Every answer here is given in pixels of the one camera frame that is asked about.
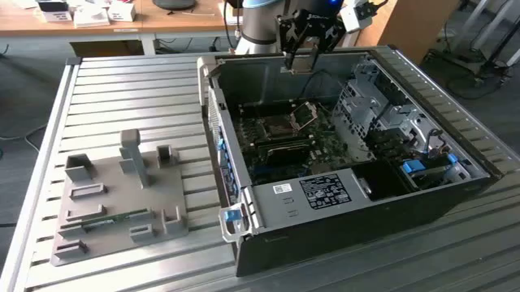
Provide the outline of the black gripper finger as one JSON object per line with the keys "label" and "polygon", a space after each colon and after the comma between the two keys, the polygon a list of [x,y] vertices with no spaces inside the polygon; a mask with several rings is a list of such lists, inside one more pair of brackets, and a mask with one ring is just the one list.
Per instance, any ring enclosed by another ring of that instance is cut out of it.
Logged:
{"label": "black gripper finger", "polygon": [[311,69],[313,70],[323,54],[332,53],[337,44],[344,39],[347,31],[339,31],[336,34],[324,34],[312,36]]}
{"label": "black gripper finger", "polygon": [[277,17],[278,50],[285,56],[285,67],[288,70],[293,68],[296,53],[304,42],[301,24],[301,15],[280,15]]}

